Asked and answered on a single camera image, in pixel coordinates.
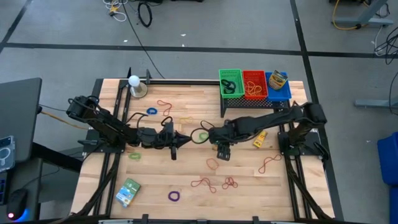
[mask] small box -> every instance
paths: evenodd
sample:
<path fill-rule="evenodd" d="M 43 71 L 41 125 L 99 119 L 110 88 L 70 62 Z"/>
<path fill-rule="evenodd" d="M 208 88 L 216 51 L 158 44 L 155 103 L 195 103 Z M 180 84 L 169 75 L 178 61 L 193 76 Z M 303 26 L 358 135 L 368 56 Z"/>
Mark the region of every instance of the small box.
<path fill-rule="evenodd" d="M 127 178 L 118 194 L 116 194 L 116 200 L 122 204 L 123 208 L 127 208 L 140 187 L 137 182 Z"/>
<path fill-rule="evenodd" d="M 260 148 L 262 146 L 262 143 L 266 139 L 267 134 L 268 133 L 266 131 L 261 131 L 261 133 L 257 136 L 256 140 L 254 140 L 253 145 Z"/>

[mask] concrete floor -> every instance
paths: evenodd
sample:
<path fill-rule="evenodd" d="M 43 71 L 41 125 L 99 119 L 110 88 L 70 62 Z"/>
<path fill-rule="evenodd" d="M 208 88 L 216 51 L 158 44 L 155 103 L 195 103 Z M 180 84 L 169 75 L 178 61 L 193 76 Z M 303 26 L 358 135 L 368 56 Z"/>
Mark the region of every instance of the concrete floor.
<path fill-rule="evenodd" d="M 0 0 L 0 40 L 6 36 L 25 0 Z M 309 52 L 371 53 L 378 28 L 340 31 L 330 24 L 333 5 L 323 0 L 296 0 Z M 391 1 L 390 19 L 397 21 L 398 2 Z M 358 15 L 364 6 L 342 4 L 338 15 Z M 137 22 L 133 12 L 127 11 Z M 291 80 L 310 86 L 289 0 L 166 0 L 153 7 L 149 29 L 135 25 L 145 46 L 239 48 L 235 53 L 150 51 L 166 78 L 218 78 L 220 68 L 283 70 Z M 395 26 L 380 34 L 381 43 Z M 6 47 L 0 50 L 0 82 L 31 77 L 43 79 L 40 102 L 67 108 L 67 99 L 89 95 L 96 78 L 125 77 L 129 67 L 143 75 L 148 68 L 159 77 L 140 50 L 54 49 L 54 45 L 126 45 L 138 41 L 127 22 L 106 15 L 100 0 L 33 0 L 8 43 L 43 44 L 42 49 Z M 295 51 L 295 55 L 253 54 L 247 49 Z M 310 57 L 313 79 L 328 124 L 326 132 L 335 168 L 344 219 L 389 223 L 388 186 L 381 179 L 376 142 L 396 131 L 398 119 L 388 110 L 358 109 L 357 98 L 386 99 L 397 62 L 386 66 L 376 58 Z M 67 118 L 65 113 L 51 111 Z M 57 151 L 78 147 L 85 131 L 39 115 L 35 141 Z M 44 167 L 44 172 L 55 168 Z M 77 175 L 62 170 L 43 179 L 41 201 L 53 195 L 52 184 L 63 181 L 65 193 L 42 205 L 42 218 L 65 216 L 72 202 Z"/>

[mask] wooden tabletop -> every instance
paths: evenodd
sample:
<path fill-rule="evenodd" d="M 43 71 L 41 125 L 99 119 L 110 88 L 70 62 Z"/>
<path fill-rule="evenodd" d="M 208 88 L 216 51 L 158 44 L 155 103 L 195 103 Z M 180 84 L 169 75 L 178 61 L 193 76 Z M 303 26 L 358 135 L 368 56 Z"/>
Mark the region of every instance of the wooden tabletop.
<path fill-rule="evenodd" d="M 105 79 L 99 95 L 99 104 L 111 112 L 118 83 L 118 79 Z M 303 83 L 289 84 L 292 90 L 291 102 L 295 100 L 300 105 L 306 102 Z M 157 108 L 157 115 L 145 117 L 139 125 L 156 128 L 158 132 L 162 129 L 160 122 L 165 118 L 162 112 L 167 107 L 157 105 L 157 100 L 173 105 L 170 116 L 174 119 L 174 129 L 188 136 L 192 130 L 200 127 L 201 120 L 222 126 L 225 119 L 256 117 L 273 112 L 264 109 L 227 109 L 225 117 L 220 118 L 219 86 L 149 85 L 148 89 L 144 98 L 132 98 L 129 116 L 135 112 L 146 113 L 150 107 Z M 124 105 L 125 96 L 124 92 L 121 105 Z M 135 126 L 136 119 L 130 121 L 130 124 Z M 119 164 L 115 195 L 127 178 L 138 182 L 142 187 L 128 208 L 123 208 L 117 200 L 113 200 L 111 218 L 141 218 L 143 214 L 149 214 L 149 218 L 154 219 L 252 220 L 253 216 L 258 216 L 262 221 L 294 220 L 283 159 L 268 163 L 264 174 L 258 171 L 266 157 L 279 154 L 278 127 L 266 131 L 268 135 L 260 149 L 255 148 L 252 141 L 231 146 L 231 160 L 228 162 L 216 158 L 216 151 L 211 150 L 209 142 L 199 145 L 192 142 L 185 144 L 177 151 L 176 161 L 171 160 L 168 148 L 156 150 L 126 146 L 126 152 L 122 154 Z M 197 141 L 199 133 L 200 131 L 194 135 Z M 131 152 L 140 152 L 140 161 L 129 159 L 128 154 Z M 92 153 L 84 162 L 71 212 L 79 211 L 97 188 L 103 158 L 104 154 Z M 206 160 L 209 158 L 217 160 L 220 165 L 217 170 L 208 168 Z M 316 156 L 302 156 L 302 164 L 308 191 L 325 213 L 334 217 L 321 160 Z M 217 189 L 215 194 L 205 185 L 191 187 L 191 181 L 204 177 L 209 178 L 211 185 Z M 221 186 L 226 177 L 233 177 L 238 187 L 224 190 Z M 178 202 L 168 199 L 171 191 L 180 192 Z M 304 217 L 302 198 L 297 188 L 296 192 L 300 215 Z M 104 195 L 108 195 L 108 189 L 104 191 Z M 103 198 L 100 213 L 105 210 L 107 197 Z"/>

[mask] blue bin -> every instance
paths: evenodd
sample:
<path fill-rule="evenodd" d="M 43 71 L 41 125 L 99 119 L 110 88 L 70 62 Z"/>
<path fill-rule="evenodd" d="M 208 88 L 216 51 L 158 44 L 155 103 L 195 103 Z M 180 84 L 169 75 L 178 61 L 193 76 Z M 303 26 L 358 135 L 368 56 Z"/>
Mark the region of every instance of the blue bin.
<path fill-rule="evenodd" d="M 267 83 L 272 72 L 266 72 Z M 280 90 L 274 90 L 268 86 L 268 100 L 271 102 L 286 101 L 292 98 L 292 93 L 290 92 L 289 81 L 287 80 L 285 85 Z"/>
<path fill-rule="evenodd" d="M 390 189 L 390 224 L 398 224 L 398 187 Z"/>
<path fill-rule="evenodd" d="M 384 183 L 398 185 L 398 132 L 378 140 L 381 174 Z"/>

